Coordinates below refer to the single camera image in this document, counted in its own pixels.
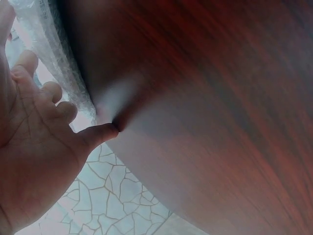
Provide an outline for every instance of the hand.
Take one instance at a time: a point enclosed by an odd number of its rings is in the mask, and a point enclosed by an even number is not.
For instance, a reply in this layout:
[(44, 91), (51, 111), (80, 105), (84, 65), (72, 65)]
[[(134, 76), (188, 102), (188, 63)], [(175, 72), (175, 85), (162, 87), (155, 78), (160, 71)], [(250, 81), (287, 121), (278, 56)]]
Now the hand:
[(10, 71), (5, 43), (15, 13), (0, 1), (0, 234), (39, 219), (64, 194), (89, 153), (117, 136), (105, 124), (75, 134), (69, 124), (76, 107), (56, 83), (39, 89), (33, 81), (36, 55), (25, 51)]

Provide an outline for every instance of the tile floor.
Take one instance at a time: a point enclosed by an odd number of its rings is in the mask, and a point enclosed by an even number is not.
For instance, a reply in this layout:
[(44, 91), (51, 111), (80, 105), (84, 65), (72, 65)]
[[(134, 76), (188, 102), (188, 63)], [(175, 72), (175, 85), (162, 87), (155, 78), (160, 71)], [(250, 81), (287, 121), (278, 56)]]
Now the tile floor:
[(103, 144), (50, 211), (17, 235), (152, 235), (169, 215)]

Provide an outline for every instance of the cracked pattern tile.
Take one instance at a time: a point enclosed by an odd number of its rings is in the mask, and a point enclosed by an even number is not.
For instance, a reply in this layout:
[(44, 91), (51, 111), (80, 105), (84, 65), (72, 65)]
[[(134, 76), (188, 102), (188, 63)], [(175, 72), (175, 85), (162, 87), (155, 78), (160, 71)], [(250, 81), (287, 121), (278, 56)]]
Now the cracked pattern tile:
[(152, 235), (170, 214), (102, 144), (62, 198), (17, 235)]

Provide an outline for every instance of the plastic wrap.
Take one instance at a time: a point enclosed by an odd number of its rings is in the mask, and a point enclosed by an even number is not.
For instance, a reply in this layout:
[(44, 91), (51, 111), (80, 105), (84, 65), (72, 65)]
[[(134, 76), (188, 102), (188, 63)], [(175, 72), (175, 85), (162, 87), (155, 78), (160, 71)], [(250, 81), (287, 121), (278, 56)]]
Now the plastic wrap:
[(82, 80), (61, 23), (57, 6), (49, 0), (9, 0), (22, 29), (26, 47), (37, 54), (64, 92), (78, 108), (76, 131), (94, 124), (95, 108)]

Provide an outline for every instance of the wood grain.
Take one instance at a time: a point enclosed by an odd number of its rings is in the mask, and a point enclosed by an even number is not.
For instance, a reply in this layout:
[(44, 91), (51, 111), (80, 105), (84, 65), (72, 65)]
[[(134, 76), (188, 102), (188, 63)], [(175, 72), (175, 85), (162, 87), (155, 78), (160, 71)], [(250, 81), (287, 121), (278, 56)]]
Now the wood grain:
[(313, 1), (59, 2), (108, 145), (211, 235), (313, 234)]

